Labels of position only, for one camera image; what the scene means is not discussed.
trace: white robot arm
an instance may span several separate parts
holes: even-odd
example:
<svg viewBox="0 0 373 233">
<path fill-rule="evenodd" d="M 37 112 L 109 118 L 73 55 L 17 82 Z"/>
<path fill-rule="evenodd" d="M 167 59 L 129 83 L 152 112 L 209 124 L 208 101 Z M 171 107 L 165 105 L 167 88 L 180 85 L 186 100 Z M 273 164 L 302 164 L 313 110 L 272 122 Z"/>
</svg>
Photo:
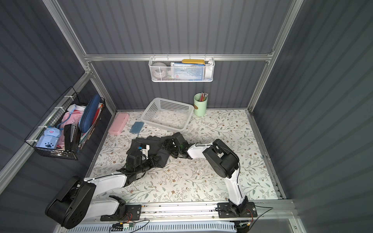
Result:
<svg viewBox="0 0 373 233">
<path fill-rule="evenodd" d="M 209 144 L 188 144 L 180 133 L 175 133 L 170 140 L 171 143 L 162 143 L 167 145 L 171 155 L 187 159 L 206 158 L 227 185 L 230 211 L 235 216 L 246 212 L 248 199 L 238 180 L 239 159 L 228 146 L 219 139 Z M 72 177 L 50 202 L 46 208 L 46 215 L 67 229 L 75 227 L 84 219 L 102 215 L 122 220 L 126 215 L 124 200 L 116 196 L 105 199 L 92 197 L 125 187 L 143 177 L 147 170 L 157 166 L 159 158 L 148 156 L 148 150 L 149 145 L 136 145 L 136 150 L 128 155 L 126 165 L 115 173 L 98 178 Z"/>
</svg>

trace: white mesh wall basket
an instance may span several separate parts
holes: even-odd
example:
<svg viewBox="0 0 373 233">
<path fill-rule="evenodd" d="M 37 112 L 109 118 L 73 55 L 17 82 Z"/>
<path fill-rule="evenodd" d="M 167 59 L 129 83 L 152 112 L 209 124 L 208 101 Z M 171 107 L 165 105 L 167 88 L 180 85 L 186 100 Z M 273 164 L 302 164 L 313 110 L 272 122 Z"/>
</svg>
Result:
<svg viewBox="0 0 373 233">
<path fill-rule="evenodd" d="M 153 82 L 212 82 L 214 77 L 214 58 L 205 59 L 205 66 L 172 66 L 181 60 L 162 60 L 164 58 L 150 57 L 149 69 Z M 166 66 L 154 66 L 161 62 Z"/>
<path fill-rule="evenodd" d="M 194 107 L 190 104 L 155 98 L 142 113 L 141 120 L 171 132 L 182 133 L 192 117 Z"/>
</svg>

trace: green cup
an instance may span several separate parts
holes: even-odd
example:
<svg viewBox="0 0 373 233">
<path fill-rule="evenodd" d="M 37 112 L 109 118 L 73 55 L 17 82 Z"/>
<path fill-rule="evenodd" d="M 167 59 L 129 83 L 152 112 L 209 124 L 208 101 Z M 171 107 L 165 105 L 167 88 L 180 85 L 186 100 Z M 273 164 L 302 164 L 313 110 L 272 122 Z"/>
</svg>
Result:
<svg viewBox="0 0 373 233">
<path fill-rule="evenodd" d="M 194 96 L 194 114 L 196 116 L 204 116 L 206 114 L 207 99 L 205 101 L 200 101 L 201 93 L 198 93 Z"/>
</svg>

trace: yellow box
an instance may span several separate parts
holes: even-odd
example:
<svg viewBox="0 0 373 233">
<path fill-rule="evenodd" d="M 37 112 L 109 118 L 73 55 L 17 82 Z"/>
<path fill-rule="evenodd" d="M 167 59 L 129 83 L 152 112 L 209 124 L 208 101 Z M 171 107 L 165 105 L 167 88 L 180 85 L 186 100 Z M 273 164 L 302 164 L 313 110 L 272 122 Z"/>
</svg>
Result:
<svg viewBox="0 0 373 233">
<path fill-rule="evenodd" d="M 201 64 L 201 65 L 205 64 L 205 61 L 203 59 L 183 59 L 181 62 L 188 63 L 188 64 Z"/>
</svg>

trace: floral tablecloth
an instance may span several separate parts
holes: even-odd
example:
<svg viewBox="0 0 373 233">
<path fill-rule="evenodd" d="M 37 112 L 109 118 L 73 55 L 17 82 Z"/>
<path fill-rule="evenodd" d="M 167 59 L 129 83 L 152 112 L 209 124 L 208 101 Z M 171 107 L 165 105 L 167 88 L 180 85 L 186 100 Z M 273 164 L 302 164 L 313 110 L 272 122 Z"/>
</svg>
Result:
<svg viewBox="0 0 373 233">
<path fill-rule="evenodd" d="M 140 121 L 142 112 L 128 112 L 130 118 L 120 135 L 108 134 L 91 177 L 110 174 L 126 163 L 126 151 L 137 137 L 129 130 Z M 168 136 L 171 132 L 144 124 L 139 137 Z M 192 116 L 184 138 L 189 143 L 209 143 L 221 139 L 240 158 L 239 179 L 250 200 L 277 199 L 268 171 L 244 110 L 208 110 L 204 117 Z M 164 168 L 153 168 L 125 188 L 100 194 L 95 198 L 116 195 L 129 203 L 221 201 L 228 199 L 223 179 L 205 159 L 169 157 Z"/>
</svg>

